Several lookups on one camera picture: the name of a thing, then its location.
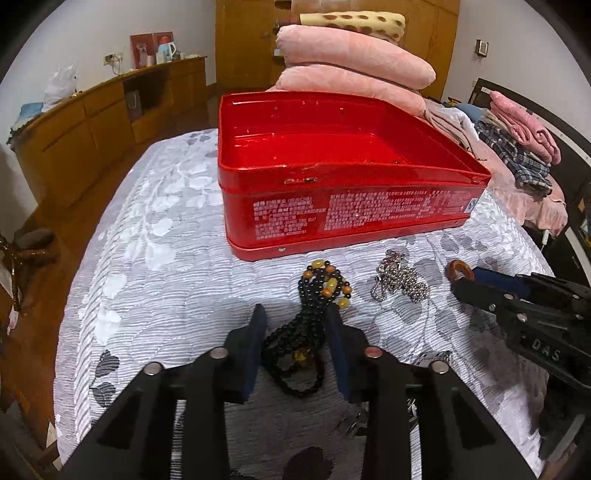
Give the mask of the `wall power socket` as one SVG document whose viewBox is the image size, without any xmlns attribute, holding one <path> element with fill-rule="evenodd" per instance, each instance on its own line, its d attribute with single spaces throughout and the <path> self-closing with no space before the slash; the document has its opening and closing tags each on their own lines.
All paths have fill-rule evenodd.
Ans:
<svg viewBox="0 0 591 480">
<path fill-rule="evenodd" d="M 122 63 L 123 63 L 123 54 L 122 53 L 107 54 L 103 58 L 103 64 L 108 65 L 111 68 L 111 71 L 114 76 L 119 76 L 122 74 Z"/>
</svg>

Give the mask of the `blue cloth on sideboard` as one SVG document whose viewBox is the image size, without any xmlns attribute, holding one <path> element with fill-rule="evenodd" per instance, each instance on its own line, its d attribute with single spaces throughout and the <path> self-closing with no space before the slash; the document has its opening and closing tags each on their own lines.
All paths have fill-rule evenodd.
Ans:
<svg viewBox="0 0 591 480">
<path fill-rule="evenodd" d="M 10 128 L 8 139 L 11 139 L 16 134 L 16 132 L 28 122 L 38 117 L 43 111 L 43 106 L 44 104 L 42 102 L 23 104 L 16 121 Z"/>
</svg>

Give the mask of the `white plastic bag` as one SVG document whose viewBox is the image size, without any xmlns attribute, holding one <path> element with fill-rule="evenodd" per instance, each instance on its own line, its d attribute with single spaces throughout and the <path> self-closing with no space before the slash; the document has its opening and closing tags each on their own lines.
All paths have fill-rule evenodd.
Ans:
<svg viewBox="0 0 591 480">
<path fill-rule="evenodd" d="M 45 113 L 76 93 L 77 66 L 58 69 L 50 78 L 43 97 L 42 113 Z"/>
</svg>

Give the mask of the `blue white kettle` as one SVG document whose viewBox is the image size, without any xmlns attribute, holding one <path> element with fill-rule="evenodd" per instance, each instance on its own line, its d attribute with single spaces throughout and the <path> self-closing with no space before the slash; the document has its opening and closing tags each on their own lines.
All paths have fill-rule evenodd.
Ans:
<svg viewBox="0 0 591 480">
<path fill-rule="evenodd" d="M 177 53 L 177 48 L 169 35 L 161 36 L 158 39 L 158 46 L 156 50 L 156 63 L 163 64 L 171 62 Z"/>
</svg>

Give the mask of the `wooden wardrobe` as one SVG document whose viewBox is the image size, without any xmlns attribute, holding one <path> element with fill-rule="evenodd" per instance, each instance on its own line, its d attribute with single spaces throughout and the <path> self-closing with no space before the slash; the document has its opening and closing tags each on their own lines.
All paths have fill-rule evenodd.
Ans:
<svg viewBox="0 0 591 480">
<path fill-rule="evenodd" d="M 284 68 L 325 64 L 439 99 L 459 13 L 457 1 L 219 1 L 217 86 L 263 90 Z"/>
</svg>

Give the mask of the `white floral bedspread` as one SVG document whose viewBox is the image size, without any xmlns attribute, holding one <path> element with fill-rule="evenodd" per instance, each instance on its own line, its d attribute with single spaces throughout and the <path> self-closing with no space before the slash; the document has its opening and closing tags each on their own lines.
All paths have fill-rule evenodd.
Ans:
<svg viewBox="0 0 591 480">
<path fill-rule="evenodd" d="M 217 133 L 151 146 L 106 208 L 75 275 L 60 326 L 54 381 L 58 450 L 69 457 L 147 363 L 167 368 L 221 345 L 263 305 L 279 328 L 301 304 L 297 282 L 318 252 L 245 262 L 225 239 Z M 490 193 L 459 228 L 322 253 L 353 286 L 342 314 L 404 362 L 449 351 L 456 373 L 535 473 L 547 374 L 509 350 L 493 315 L 458 302 L 454 259 L 508 275 L 550 273 L 523 228 Z"/>
</svg>

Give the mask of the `red tin box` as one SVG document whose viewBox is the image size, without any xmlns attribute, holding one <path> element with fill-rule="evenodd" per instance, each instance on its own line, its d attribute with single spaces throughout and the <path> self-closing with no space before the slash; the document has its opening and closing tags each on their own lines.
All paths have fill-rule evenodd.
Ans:
<svg viewBox="0 0 591 480">
<path fill-rule="evenodd" d="M 425 121 L 334 93 L 224 96 L 218 183 L 246 261 L 463 225 L 491 175 Z"/>
</svg>

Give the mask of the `upper pink folded quilt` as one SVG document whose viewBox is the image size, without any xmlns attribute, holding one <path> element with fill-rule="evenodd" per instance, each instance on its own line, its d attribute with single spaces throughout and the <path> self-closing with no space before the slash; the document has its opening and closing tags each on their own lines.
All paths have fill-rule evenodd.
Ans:
<svg viewBox="0 0 591 480">
<path fill-rule="evenodd" d="M 283 26 L 276 46 L 290 65 L 337 66 L 414 90 L 429 87 L 437 78 L 426 60 L 385 40 L 348 30 Z"/>
</svg>

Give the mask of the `red photo frames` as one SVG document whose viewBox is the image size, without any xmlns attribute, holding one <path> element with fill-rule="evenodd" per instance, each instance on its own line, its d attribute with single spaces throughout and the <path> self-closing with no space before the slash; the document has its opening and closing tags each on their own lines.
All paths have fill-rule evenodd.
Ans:
<svg viewBox="0 0 591 480">
<path fill-rule="evenodd" d="M 130 36 L 131 65 L 134 69 L 146 67 L 148 57 L 155 57 L 158 46 L 162 43 L 172 42 L 172 31 L 134 34 Z"/>
</svg>

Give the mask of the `wooden coat stand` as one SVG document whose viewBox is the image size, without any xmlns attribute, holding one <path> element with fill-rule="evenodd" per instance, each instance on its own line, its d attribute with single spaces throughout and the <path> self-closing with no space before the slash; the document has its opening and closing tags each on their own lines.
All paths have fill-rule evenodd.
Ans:
<svg viewBox="0 0 591 480">
<path fill-rule="evenodd" d="M 55 238 L 55 233 L 47 228 L 21 234 L 12 241 L 1 236 L 2 262 L 10 275 L 10 293 L 15 312 L 19 313 L 23 304 L 25 282 L 21 277 L 57 260 L 59 254 L 51 250 Z"/>
</svg>

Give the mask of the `wooden sideboard cabinet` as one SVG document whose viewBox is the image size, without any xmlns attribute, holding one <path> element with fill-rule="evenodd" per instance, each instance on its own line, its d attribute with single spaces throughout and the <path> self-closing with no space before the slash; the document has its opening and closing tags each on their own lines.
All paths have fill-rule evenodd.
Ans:
<svg viewBox="0 0 591 480">
<path fill-rule="evenodd" d="M 204 128 L 207 94 L 202 56 L 145 67 L 40 114 L 11 148 L 36 202 L 67 208 L 124 157 Z"/>
</svg>

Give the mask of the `pink bed sheet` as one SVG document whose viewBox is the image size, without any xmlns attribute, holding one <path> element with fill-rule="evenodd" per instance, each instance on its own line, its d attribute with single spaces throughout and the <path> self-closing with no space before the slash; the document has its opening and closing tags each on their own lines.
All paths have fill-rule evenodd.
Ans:
<svg viewBox="0 0 591 480">
<path fill-rule="evenodd" d="M 558 183 L 550 178 L 553 191 L 544 198 L 518 188 L 513 174 L 506 165 L 489 146 L 482 140 L 481 142 L 482 155 L 486 160 L 477 160 L 492 175 L 488 189 L 521 225 L 532 225 L 539 230 L 547 230 L 552 237 L 557 237 L 568 222 L 564 194 Z"/>
</svg>

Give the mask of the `wall intercom phone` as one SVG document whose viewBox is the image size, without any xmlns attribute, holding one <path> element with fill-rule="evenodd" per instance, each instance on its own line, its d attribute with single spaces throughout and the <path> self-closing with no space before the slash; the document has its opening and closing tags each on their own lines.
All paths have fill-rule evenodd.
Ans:
<svg viewBox="0 0 591 480">
<path fill-rule="evenodd" d="M 489 43 L 482 39 L 477 39 L 475 44 L 475 54 L 479 58 L 486 58 L 488 56 Z"/>
</svg>

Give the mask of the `silver metal wristwatch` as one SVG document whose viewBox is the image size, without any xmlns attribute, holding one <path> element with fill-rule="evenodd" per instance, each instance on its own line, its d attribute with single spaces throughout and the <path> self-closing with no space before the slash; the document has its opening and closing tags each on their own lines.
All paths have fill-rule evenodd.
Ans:
<svg viewBox="0 0 591 480">
<path fill-rule="evenodd" d="M 333 354 L 338 390 L 348 402 L 337 430 L 356 437 L 388 427 L 412 427 L 418 422 L 420 374 L 437 361 L 448 365 L 450 360 L 449 351 L 428 351 L 405 363 L 376 346 Z"/>
</svg>

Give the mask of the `yellow spotted blanket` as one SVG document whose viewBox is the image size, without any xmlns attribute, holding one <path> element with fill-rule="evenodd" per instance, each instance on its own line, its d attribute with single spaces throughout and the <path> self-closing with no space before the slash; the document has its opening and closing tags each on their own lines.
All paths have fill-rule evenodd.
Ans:
<svg viewBox="0 0 591 480">
<path fill-rule="evenodd" d="M 405 35 L 406 17 L 387 11 L 301 13 L 301 25 L 329 27 L 373 36 L 398 44 Z"/>
</svg>

